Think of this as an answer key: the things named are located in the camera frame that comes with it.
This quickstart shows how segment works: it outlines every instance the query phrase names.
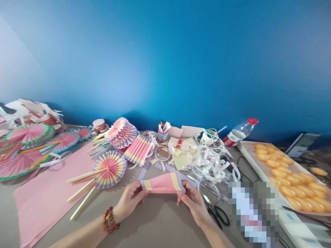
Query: electronic device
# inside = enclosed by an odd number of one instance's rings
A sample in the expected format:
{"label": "electronic device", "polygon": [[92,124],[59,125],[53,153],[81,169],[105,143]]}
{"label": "electronic device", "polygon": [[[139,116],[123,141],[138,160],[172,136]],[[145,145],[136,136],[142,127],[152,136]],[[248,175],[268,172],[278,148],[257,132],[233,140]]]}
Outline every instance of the electronic device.
{"label": "electronic device", "polygon": [[285,154],[292,158],[300,157],[320,136],[319,133],[301,133]]}

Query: paper cup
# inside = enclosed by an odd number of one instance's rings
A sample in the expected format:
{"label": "paper cup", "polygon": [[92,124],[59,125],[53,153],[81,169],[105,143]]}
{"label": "paper cup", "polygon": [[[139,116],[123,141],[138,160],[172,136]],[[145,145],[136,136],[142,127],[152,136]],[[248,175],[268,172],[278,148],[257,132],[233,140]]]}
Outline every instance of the paper cup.
{"label": "paper cup", "polygon": [[217,139],[218,135],[216,134],[216,132],[212,130],[206,130],[205,132],[203,132],[203,135],[200,140],[200,145],[210,146],[213,141],[215,142]]}

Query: wall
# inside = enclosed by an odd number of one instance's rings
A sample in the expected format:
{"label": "wall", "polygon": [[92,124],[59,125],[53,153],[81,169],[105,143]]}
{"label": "wall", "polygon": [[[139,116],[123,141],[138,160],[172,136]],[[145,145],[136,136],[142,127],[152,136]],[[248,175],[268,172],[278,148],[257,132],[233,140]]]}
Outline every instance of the wall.
{"label": "wall", "polygon": [[251,140],[330,136],[330,3],[3,0],[0,101],[47,102],[71,124],[256,117]]}

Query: table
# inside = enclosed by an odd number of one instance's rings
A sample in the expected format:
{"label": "table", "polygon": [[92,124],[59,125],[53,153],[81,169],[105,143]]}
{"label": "table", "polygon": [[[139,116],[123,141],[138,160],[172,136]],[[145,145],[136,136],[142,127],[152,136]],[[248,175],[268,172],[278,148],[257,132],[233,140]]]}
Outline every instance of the table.
{"label": "table", "polygon": [[[231,148],[229,151],[235,162],[242,156],[237,148]],[[261,181],[256,178],[255,172],[245,159],[240,159],[238,166],[241,172],[252,181],[256,179]],[[76,209],[75,207],[72,208],[34,247],[49,247],[59,239],[104,214],[109,206],[114,206],[118,202],[125,186],[137,180],[141,170],[140,167],[127,170],[116,187],[96,192],[75,221],[69,220]],[[163,172],[150,164],[144,179],[150,179],[164,173],[167,172]],[[0,182],[0,218],[2,224],[0,225],[0,247],[19,247],[18,217],[13,192],[29,176],[30,174],[27,174]],[[231,213],[224,201],[221,201],[218,206],[226,213]],[[235,221],[235,216],[229,215],[229,218]],[[223,227],[223,232],[236,248],[252,247],[244,240],[234,223],[231,223],[229,227]],[[294,248],[281,227],[280,236],[290,248]],[[136,245],[140,247],[211,247],[204,233],[195,224],[185,204],[178,207],[177,196],[165,194],[150,194],[145,203],[138,205],[133,214],[121,223],[121,228],[114,234],[107,236],[99,247],[127,248]]]}

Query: water bottle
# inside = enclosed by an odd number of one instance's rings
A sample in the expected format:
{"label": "water bottle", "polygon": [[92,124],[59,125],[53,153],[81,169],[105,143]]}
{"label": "water bottle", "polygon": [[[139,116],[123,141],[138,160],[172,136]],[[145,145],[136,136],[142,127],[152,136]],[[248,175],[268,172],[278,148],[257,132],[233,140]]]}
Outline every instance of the water bottle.
{"label": "water bottle", "polygon": [[239,124],[223,139],[224,144],[227,147],[236,146],[240,141],[251,134],[254,126],[258,123],[258,119],[249,118],[246,122]]}

